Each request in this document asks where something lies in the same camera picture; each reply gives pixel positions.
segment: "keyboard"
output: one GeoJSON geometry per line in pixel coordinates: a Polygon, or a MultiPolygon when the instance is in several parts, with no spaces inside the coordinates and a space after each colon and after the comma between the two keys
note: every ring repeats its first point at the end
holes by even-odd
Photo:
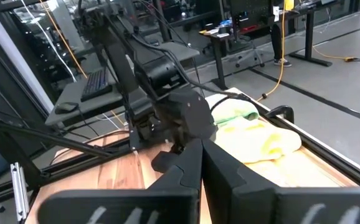
{"type": "Polygon", "coordinates": [[[83,89],[81,102],[96,98],[112,91],[112,85],[108,83],[105,68],[88,74],[87,83],[83,89]]]}

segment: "person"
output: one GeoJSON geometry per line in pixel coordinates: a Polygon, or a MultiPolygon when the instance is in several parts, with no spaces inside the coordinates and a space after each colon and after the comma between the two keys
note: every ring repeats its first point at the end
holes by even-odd
{"type": "MultiPolygon", "coordinates": [[[[274,64],[281,66],[282,62],[282,33],[281,28],[274,24],[270,28],[270,35],[272,36],[272,45],[274,51],[274,64]]],[[[287,60],[283,59],[284,67],[290,67],[292,64],[287,60]]]]}

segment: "concrete floor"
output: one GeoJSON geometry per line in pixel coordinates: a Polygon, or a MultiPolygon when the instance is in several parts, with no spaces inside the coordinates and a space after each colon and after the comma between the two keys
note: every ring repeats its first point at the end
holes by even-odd
{"type": "MultiPolygon", "coordinates": [[[[326,25],[323,25],[315,29],[314,43],[318,44],[317,49],[320,52],[360,57],[360,14],[330,22],[327,28],[325,27],[326,25]]],[[[286,54],[304,48],[304,34],[300,32],[287,38],[286,54]]],[[[263,44],[259,49],[265,52],[263,59],[267,64],[265,68],[255,67],[254,69],[278,78],[280,70],[271,62],[273,58],[271,44],[263,44]]],[[[275,82],[253,72],[250,69],[254,65],[253,60],[246,60],[240,68],[236,68],[233,58],[244,53],[230,55],[223,59],[225,74],[227,74],[225,80],[227,86],[237,87],[251,97],[258,98],[263,92],[271,90],[275,82]]],[[[360,112],[360,63],[345,63],[331,59],[333,66],[324,68],[294,58],[288,59],[291,60],[293,66],[285,69],[283,76],[285,82],[360,112]]],[[[212,78],[217,77],[214,62],[200,66],[199,73],[201,82],[215,88],[210,82],[212,78]]],[[[197,80],[192,70],[189,74],[191,78],[197,80]]],[[[295,110],[296,125],[360,164],[359,118],[283,85],[280,85],[276,92],[262,103],[269,108],[279,105],[291,106],[295,110]]],[[[99,121],[92,124],[92,127],[100,134],[116,129],[109,121],[99,121]]],[[[88,127],[76,130],[76,132],[91,138],[95,135],[88,127]]],[[[83,141],[73,135],[69,135],[68,138],[83,141]]],[[[40,168],[48,166],[59,149],[55,147],[35,159],[36,166],[40,168]]],[[[10,176],[5,175],[0,183],[9,179],[10,176]]],[[[14,223],[16,219],[14,200],[8,200],[3,205],[6,211],[1,214],[1,223],[14,223]]]]}

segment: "desk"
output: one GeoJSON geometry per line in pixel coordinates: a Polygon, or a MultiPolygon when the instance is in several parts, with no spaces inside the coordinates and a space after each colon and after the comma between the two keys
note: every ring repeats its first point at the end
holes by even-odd
{"type": "MultiPolygon", "coordinates": [[[[207,98],[210,105],[217,97],[207,98]]],[[[125,138],[124,134],[114,135],[91,142],[90,144],[106,145],[125,138]]],[[[151,160],[159,151],[169,151],[171,144],[160,144],[139,152],[139,156],[129,154],[73,176],[59,180],[40,188],[40,192],[31,207],[25,224],[37,224],[37,209],[50,195],[73,189],[145,189],[162,174],[151,167],[151,160]]],[[[79,155],[81,152],[69,151],[62,154],[55,162],[79,155]]],[[[247,164],[249,168],[282,187],[351,187],[357,186],[309,150],[301,147],[294,153],[275,161],[262,161],[247,164]]],[[[211,223],[207,200],[202,188],[201,224],[211,223]]]]}
{"type": "MultiPolygon", "coordinates": [[[[292,53],[290,54],[291,57],[300,59],[300,60],[305,60],[307,62],[311,62],[311,63],[316,63],[318,65],[322,65],[325,67],[329,67],[332,65],[331,62],[327,62],[324,60],[320,60],[317,58],[313,58],[311,56],[311,51],[312,51],[312,47],[313,47],[313,27],[314,27],[314,16],[315,16],[315,12],[319,11],[321,9],[325,9],[327,7],[331,7],[335,4],[339,4],[340,0],[338,1],[334,1],[331,2],[329,4],[325,4],[325,5],[321,5],[321,6],[316,6],[310,9],[301,9],[298,12],[287,12],[285,14],[285,20],[290,20],[290,19],[295,19],[297,17],[300,16],[304,16],[307,15],[306,18],[306,40],[305,40],[305,54],[304,55],[299,55],[296,53],[292,53]]],[[[282,15],[280,15],[280,20],[276,21],[275,23],[279,23],[282,21],[282,15]]],[[[268,25],[264,25],[264,26],[258,26],[254,29],[250,29],[250,30],[239,30],[237,31],[237,35],[245,35],[248,34],[249,32],[253,32],[256,31],[258,29],[262,29],[264,27],[267,26],[271,26],[272,24],[268,24],[268,25]]],[[[219,87],[221,90],[227,90],[228,88],[225,85],[225,80],[224,80],[224,71],[223,71],[223,64],[222,64],[222,53],[220,51],[220,43],[222,41],[225,40],[229,40],[232,38],[232,35],[228,35],[226,37],[218,37],[217,34],[214,35],[204,35],[201,34],[205,37],[210,38],[212,46],[213,46],[213,51],[214,51],[214,57],[215,57],[215,62],[216,62],[216,69],[217,69],[217,78],[212,79],[212,83],[215,84],[217,87],[219,87]]]]}
{"type": "MultiPolygon", "coordinates": [[[[187,59],[199,55],[198,50],[191,49],[189,47],[174,42],[166,42],[161,44],[159,47],[161,47],[162,49],[170,50],[180,62],[185,62],[187,59]]],[[[115,83],[111,75],[108,76],[108,82],[115,83]]],[[[82,79],[76,83],[68,84],[64,88],[63,92],[61,93],[59,99],[54,106],[54,109],[51,111],[49,117],[45,121],[46,125],[50,126],[59,122],[63,122],[66,126],[68,126],[83,121],[79,110],[75,110],[74,112],[67,114],[56,114],[54,112],[55,108],[60,103],[78,103],[80,111],[82,112],[85,119],[92,118],[94,116],[100,115],[104,112],[114,110],[122,106],[122,95],[115,87],[112,88],[112,91],[110,93],[98,96],[96,98],[93,98],[92,100],[81,102],[80,98],[82,96],[83,88],[86,83],[87,80],[82,79]]]]}

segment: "computer mouse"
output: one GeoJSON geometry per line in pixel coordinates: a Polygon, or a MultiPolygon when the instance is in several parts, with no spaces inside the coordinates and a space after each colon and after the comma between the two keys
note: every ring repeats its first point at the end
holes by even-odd
{"type": "Polygon", "coordinates": [[[79,107],[78,103],[71,103],[71,102],[60,103],[55,108],[55,113],[56,114],[71,113],[74,112],[78,107],[79,107]]]}

